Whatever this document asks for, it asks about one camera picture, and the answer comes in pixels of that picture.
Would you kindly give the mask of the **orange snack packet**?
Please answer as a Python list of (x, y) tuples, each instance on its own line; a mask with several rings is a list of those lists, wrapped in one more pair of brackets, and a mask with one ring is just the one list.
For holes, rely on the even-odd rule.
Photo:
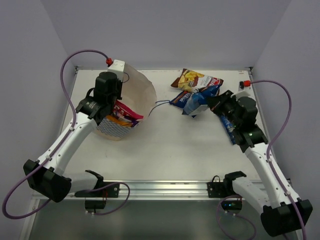
[(132, 127), (131, 121), (124, 121), (124, 120), (118, 119), (112, 115), (107, 115), (106, 119), (117, 124), (117, 125), (123, 126), (123, 127), (130, 127), (130, 128)]

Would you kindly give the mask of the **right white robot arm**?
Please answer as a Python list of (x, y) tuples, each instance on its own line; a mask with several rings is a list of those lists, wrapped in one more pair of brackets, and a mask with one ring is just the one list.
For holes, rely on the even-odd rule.
[(236, 144), (255, 168), (264, 186), (256, 187), (242, 171), (232, 172), (223, 179), (223, 192), (230, 197), (243, 197), (260, 215), (264, 230), (271, 237), (302, 230), (313, 211), (311, 202), (302, 200), (285, 178), (264, 132), (256, 123), (256, 101), (249, 96), (236, 97), (231, 91), (207, 97), (210, 110), (225, 117), (234, 127)]

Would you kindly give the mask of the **blue white snack bag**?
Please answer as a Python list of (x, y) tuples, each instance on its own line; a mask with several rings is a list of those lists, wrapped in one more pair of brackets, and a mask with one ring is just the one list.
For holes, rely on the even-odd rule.
[(230, 139), (230, 142), (232, 145), (235, 145), (236, 144), (236, 139), (233, 135), (233, 131), (234, 131), (234, 126), (233, 124), (225, 117), (225, 116), (220, 116), (219, 117), (222, 125), (224, 126), (225, 130), (226, 130), (226, 133)]

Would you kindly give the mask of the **dark blue chip bag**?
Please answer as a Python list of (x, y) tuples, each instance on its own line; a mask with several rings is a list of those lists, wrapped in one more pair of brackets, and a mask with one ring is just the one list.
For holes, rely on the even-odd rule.
[(192, 96), (191, 92), (182, 91), (174, 99), (169, 101), (170, 105), (183, 109), (186, 106), (187, 101)]

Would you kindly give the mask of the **blue patterned paper bag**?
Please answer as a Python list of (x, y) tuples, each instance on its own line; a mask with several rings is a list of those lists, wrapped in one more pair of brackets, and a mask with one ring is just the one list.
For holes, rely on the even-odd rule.
[[(127, 63), (124, 67), (121, 97), (122, 99), (118, 101), (144, 117), (139, 121), (139, 124), (149, 117), (157, 102), (157, 94), (152, 82)], [(105, 117), (94, 132), (106, 139), (119, 141), (138, 125), (125, 127), (113, 123)]]

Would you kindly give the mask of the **brown cassava chips bag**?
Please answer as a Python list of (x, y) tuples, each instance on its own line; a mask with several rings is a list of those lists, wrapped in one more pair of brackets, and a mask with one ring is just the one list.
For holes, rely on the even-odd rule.
[(223, 79), (205, 75), (187, 68), (184, 68), (179, 77), (170, 85), (182, 91), (194, 92), (198, 89), (210, 86), (222, 85)]

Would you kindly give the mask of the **blue Doritos chip bag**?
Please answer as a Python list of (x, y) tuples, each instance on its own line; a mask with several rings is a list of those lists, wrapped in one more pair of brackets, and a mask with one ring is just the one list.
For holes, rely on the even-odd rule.
[(182, 115), (195, 117), (196, 115), (204, 112), (208, 108), (206, 98), (216, 97), (220, 92), (222, 85), (212, 85), (199, 88), (197, 92), (193, 93), (187, 100)]

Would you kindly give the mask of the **pink Real snack packet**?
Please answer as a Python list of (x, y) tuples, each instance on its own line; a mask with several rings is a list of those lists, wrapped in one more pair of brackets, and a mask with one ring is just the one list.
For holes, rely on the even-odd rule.
[(144, 119), (143, 115), (140, 115), (129, 108), (127, 105), (117, 100), (113, 108), (113, 115), (118, 119), (126, 119), (128, 121), (141, 121)]

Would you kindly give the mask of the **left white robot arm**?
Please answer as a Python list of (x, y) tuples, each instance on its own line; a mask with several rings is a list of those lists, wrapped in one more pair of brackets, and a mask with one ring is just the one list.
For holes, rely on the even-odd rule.
[(92, 170), (73, 177), (64, 176), (71, 158), (85, 138), (106, 122), (121, 98), (122, 82), (113, 72), (101, 72), (95, 87), (82, 99), (71, 122), (51, 147), (37, 160), (27, 160), (23, 166), (29, 186), (59, 203), (69, 193), (89, 192), (92, 196), (103, 193), (103, 177)]

